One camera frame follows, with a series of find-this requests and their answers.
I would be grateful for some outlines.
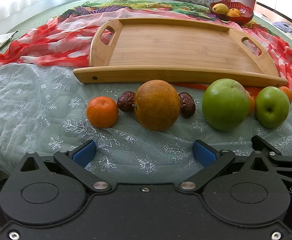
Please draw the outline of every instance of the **apple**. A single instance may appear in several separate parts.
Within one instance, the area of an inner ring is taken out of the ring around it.
[[[216,80],[204,93],[203,115],[206,122],[217,130],[233,130],[248,116],[249,108],[246,91],[235,80]]]
[[[276,87],[266,87],[256,97],[255,115],[258,121],[267,128],[280,126],[289,113],[287,95]]]

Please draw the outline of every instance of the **tray handle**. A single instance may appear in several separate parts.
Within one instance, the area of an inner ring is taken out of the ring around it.
[[[119,20],[111,20],[98,28],[90,46],[89,67],[108,66],[122,29],[123,24]],[[107,45],[101,41],[101,36],[105,30],[112,33]]]
[[[235,29],[229,29],[229,36],[248,54],[248,56],[256,63],[265,75],[279,77],[277,68],[273,59],[268,54],[267,50],[253,37],[245,32]],[[260,55],[253,54],[243,41],[251,41],[260,51]]]

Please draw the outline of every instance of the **triangular cutout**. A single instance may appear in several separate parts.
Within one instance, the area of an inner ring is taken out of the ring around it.
[[[33,157],[27,158],[27,160],[24,162],[21,171],[36,171],[39,169],[39,166],[37,165],[35,159]]]
[[[292,171],[277,171],[278,174],[288,178],[292,178]]]
[[[255,158],[250,169],[254,171],[269,171],[262,158]]]

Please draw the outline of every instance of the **large brown orange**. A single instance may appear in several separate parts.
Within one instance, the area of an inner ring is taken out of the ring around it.
[[[163,131],[173,125],[181,109],[177,91],[162,80],[142,84],[133,106],[138,122],[153,131]]]
[[[113,99],[97,97],[89,101],[86,115],[93,126],[107,128],[116,123],[118,108]]]

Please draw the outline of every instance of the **fruit bowl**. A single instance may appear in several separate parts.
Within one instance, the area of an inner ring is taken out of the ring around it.
[[[229,9],[236,8],[236,9],[240,10],[241,15],[239,17],[230,17],[230,16],[223,14],[223,13],[213,12],[214,5],[216,5],[218,3],[223,3],[223,4],[227,5],[227,7]],[[242,26],[242,25],[250,22],[251,19],[254,17],[254,11],[250,7],[245,6],[240,2],[229,2],[229,1],[225,1],[225,0],[222,0],[219,2],[213,2],[210,4],[209,9],[210,9],[210,12],[212,14],[216,15],[222,21],[232,21],[232,22],[237,23],[239,26]]]

